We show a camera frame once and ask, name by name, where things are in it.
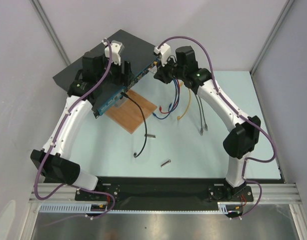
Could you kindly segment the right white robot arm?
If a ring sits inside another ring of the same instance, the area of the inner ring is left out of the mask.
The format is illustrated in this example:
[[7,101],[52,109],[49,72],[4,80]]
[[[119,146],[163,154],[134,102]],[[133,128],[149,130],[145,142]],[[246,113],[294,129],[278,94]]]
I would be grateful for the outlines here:
[[199,67],[191,46],[177,48],[175,58],[172,58],[171,47],[166,43],[156,46],[153,53],[160,59],[155,79],[165,84],[175,79],[183,81],[188,89],[209,104],[225,124],[228,135],[223,141],[223,148],[229,160],[223,194],[229,201],[237,200],[246,187],[243,178],[244,159],[259,141],[261,120],[238,109],[212,79],[211,72]]

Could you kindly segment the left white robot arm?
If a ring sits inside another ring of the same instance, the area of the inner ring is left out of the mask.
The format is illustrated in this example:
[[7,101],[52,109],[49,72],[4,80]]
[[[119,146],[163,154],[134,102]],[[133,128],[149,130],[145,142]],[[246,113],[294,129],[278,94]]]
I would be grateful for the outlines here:
[[40,177],[63,185],[86,190],[92,200],[99,200],[104,188],[95,175],[70,160],[74,141],[82,123],[91,111],[101,115],[101,107],[122,92],[135,78],[130,58],[117,53],[86,52],[80,59],[54,76],[54,81],[68,81],[63,112],[50,138],[30,159],[37,168],[33,189],[38,192]]

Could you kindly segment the silver clip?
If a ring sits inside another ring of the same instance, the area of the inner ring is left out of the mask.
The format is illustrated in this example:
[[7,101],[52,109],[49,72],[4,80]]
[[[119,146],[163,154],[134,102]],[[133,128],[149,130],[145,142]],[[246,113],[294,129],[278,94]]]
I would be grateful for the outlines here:
[[157,70],[156,70],[155,68],[150,68],[150,69],[149,69],[149,72],[155,74],[155,73],[157,72]]

